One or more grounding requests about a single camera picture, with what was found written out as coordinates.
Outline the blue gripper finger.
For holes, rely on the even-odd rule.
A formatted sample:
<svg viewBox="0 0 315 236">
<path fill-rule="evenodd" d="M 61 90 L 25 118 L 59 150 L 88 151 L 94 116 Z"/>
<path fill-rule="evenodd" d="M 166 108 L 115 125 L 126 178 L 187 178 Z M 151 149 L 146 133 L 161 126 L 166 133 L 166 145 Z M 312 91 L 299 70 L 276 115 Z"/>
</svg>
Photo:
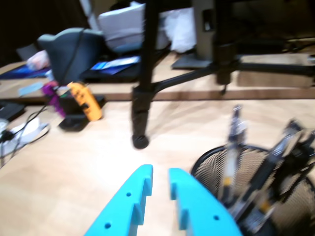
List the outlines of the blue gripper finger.
<svg viewBox="0 0 315 236">
<path fill-rule="evenodd" d="M 188 236 L 240 236 L 227 209 L 191 174 L 169 169 L 170 198 L 176 200 L 179 229 Z"/>
<path fill-rule="evenodd" d="M 135 236 L 152 195 L 153 166 L 142 165 L 124 182 L 86 231 L 87 236 Z"/>
</svg>

